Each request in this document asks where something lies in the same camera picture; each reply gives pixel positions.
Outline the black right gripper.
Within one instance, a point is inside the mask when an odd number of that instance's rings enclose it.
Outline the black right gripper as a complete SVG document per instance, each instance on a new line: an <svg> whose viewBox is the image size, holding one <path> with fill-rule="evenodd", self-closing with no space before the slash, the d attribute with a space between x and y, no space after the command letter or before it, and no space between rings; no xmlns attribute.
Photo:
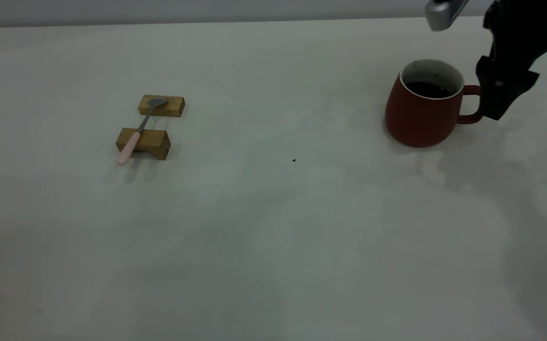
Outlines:
<svg viewBox="0 0 547 341"><path fill-rule="evenodd" d="M484 28L493 43L489 57L481 56L476 65L479 114L499 120L539 78L531 67L547 52L547 0L494 0Z"/></svg>

